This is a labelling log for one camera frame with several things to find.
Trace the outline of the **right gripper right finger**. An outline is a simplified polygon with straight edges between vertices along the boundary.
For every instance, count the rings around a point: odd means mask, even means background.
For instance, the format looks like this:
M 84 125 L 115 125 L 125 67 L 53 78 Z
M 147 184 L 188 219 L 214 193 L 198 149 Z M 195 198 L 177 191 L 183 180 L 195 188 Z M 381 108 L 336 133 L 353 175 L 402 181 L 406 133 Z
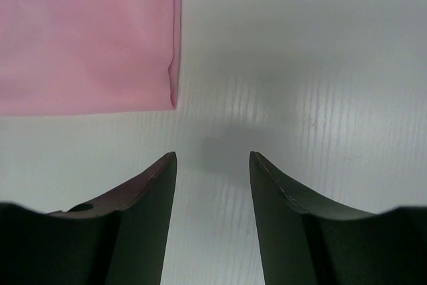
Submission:
M 335 202 L 250 154 L 266 284 L 425 284 L 426 208 L 371 214 Z

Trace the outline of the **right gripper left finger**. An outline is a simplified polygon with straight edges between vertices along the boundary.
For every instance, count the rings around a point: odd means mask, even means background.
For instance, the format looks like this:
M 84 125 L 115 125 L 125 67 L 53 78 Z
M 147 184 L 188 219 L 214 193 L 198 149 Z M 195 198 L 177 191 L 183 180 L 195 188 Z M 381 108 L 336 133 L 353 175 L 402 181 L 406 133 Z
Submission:
M 63 212 L 1 204 L 2 284 L 159 284 L 175 192 L 169 152 Z

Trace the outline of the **pink t shirt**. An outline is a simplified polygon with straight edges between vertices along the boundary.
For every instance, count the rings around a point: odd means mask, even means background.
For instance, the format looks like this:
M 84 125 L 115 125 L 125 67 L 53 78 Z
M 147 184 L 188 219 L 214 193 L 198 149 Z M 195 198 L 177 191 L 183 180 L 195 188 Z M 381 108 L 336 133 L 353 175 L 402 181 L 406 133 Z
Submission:
M 181 0 L 1 0 L 1 114 L 176 106 Z

